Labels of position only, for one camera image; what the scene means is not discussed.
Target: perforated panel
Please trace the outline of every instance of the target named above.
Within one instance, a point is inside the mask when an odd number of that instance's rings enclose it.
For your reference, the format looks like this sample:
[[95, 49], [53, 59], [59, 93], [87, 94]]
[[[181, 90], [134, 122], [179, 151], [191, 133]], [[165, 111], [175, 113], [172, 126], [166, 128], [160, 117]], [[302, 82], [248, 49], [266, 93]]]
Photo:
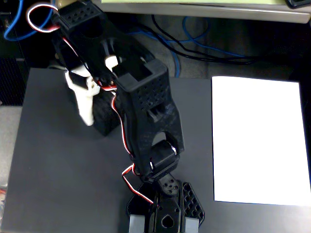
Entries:
[[167, 80], [164, 77], [142, 86], [136, 91], [142, 110], [149, 110], [165, 100], [165, 88], [168, 87]]
[[184, 206], [185, 206], [185, 216], [193, 217], [199, 219], [199, 224], [204, 220], [204, 211], [201, 207], [201, 204], [198, 201], [197, 196], [195, 195], [191, 184], [184, 183], [183, 184], [183, 192], [184, 192]]
[[3, 105], [22, 105], [28, 70], [24, 62], [0, 58], [0, 101]]

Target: dark gray surface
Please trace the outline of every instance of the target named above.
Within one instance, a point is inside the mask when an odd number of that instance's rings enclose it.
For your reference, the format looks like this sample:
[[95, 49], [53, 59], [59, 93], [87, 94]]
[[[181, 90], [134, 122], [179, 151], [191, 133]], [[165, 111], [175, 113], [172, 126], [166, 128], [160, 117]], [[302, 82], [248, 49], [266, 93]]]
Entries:
[[[102, 137], [85, 126], [63, 82], [62, 71], [31, 70], [2, 229], [126, 233], [132, 193], [121, 172], [131, 162], [120, 128]], [[171, 85], [185, 140], [173, 175], [191, 182], [205, 210], [199, 232], [310, 233], [310, 207], [214, 201], [210, 80], [172, 79]]]

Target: gray block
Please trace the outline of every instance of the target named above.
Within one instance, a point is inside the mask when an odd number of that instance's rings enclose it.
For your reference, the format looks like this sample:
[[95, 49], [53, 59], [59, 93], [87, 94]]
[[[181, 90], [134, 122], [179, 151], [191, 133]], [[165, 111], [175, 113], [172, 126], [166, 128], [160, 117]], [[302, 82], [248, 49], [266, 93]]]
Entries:
[[144, 233], [145, 231], [145, 216], [131, 215], [129, 233]]
[[21, 107], [0, 107], [0, 186], [7, 186]]

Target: hole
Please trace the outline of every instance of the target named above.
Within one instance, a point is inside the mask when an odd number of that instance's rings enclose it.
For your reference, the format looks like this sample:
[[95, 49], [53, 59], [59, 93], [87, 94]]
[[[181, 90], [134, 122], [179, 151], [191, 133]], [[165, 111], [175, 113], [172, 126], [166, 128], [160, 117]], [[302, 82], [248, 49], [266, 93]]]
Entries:
[[161, 104], [154, 106], [148, 111], [147, 118], [150, 122], [156, 123], [163, 117], [164, 113], [165, 113], [165, 105], [164, 103], [161, 103]]
[[189, 184], [186, 184], [186, 185], [184, 186], [184, 189], [185, 189], [186, 191], [190, 191], [190, 190], [191, 190], [190, 185], [189, 185]]
[[171, 218], [171, 216], [167, 215], [162, 219], [162, 225], [165, 228], [171, 228], [174, 225], [174, 220]]
[[154, 140], [152, 141], [152, 146], [163, 140], [166, 140], [166, 135], [164, 132], [160, 132], [154, 137]]

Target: red wire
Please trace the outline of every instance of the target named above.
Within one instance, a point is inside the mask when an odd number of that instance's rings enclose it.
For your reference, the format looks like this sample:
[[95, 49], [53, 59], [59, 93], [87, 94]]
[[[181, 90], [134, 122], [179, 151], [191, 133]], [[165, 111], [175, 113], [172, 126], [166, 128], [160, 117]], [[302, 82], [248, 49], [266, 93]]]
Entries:
[[132, 155], [131, 152], [130, 152], [130, 150], [129, 150], [129, 148], [127, 147], [127, 144], [126, 144], [124, 125], [123, 125], [123, 122], [122, 122], [122, 118], [121, 118], [120, 114], [118, 113], [118, 111], [117, 111], [117, 109], [116, 109], [115, 101], [116, 101], [116, 96], [114, 96], [114, 97], [112, 98], [112, 101], [111, 101], [111, 108], [113, 109], [113, 111], [116, 112], [116, 114], [118, 115], [118, 117], [119, 117], [119, 119], [120, 119], [121, 128], [122, 128], [122, 129], [121, 129], [121, 130], [122, 130], [122, 140], [123, 140], [124, 147], [125, 147], [126, 151], [127, 151], [130, 155]]
[[101, 86], [102, 90], [105, 91], [115, 91], [117, 90], [117, 86], [115, 85], [111, 85], [111, 86]]
[[[112, 98], [112, 101], [111, 101], [111, 108], [116, 112], [116, 114], [118, 115], [119, 119], [120, 119], [120, 123], [121, 123], [121, 131], [122, 131], [122, 140], [123, 140], [123, 144], [124, 144], [124, 147], [126, 149], [126, 151], [130, 154], [130, 150], [129, 148], [127, 147], [127, 144], [126, 144], [126, 138], [125, 138], [125, 131], [124, 131], [124, 125], [123, 125], [123, 121], [122, 121], [122, 118], [120, 116], [120, 114], [118, 113], [117, 109], [116, 109], [116, 106], [115, 106], [115, 101], [116, 101], [116, 96], [114, 96]], [[136, 175], [135, 173], [135, 164], [133, 163], [132, 165], [130, 165], [126, 170], [124, 170], [122, 172], [122, 177], [124, 179], [124, 181], [126, 182], [127, 186], [130, 188], [130, 190], [137, 194], [138, 196], [142, 197], [143, 199], [145, 199], [146, 201], [148, 201], [150, 204], [153, 204], [154, 202], [152, 200], [150, 200], [149, 198], [147, 198], [145, 195], [143, 195], [142, 193], [138, 192], [137, 190], [135, 190], [132, 185], [129, 183], [129, 181], [126, 179], [125, 175], [127, 173], [129, 173], [130, 171], [132, 170], [133, 174]]]
[[131, 170], [134, 172], [134, 168], [135, 168], [135, 164], [130, 165], [126, 170], [124, 170], [122, 172], [122, 177], [124, 179], [124, 181], [126, 182], [127, 186], [130, 188], [130, 190], [137, 194], [138, 196], [140, 196], [141, 198], [145, 199], [147, 202], [149, 202], [150, 204], [153, 204], [154, 202], [152, 200], [150, 200], [149, 198], [147, 198], [145, 195], [141, 194], [140, 192], [138, 192], [137, 190], [135, 190], [132, 185], [129, 183], [129, 181], [126, 179], [125, 175], [127, 173], [129, 173]]

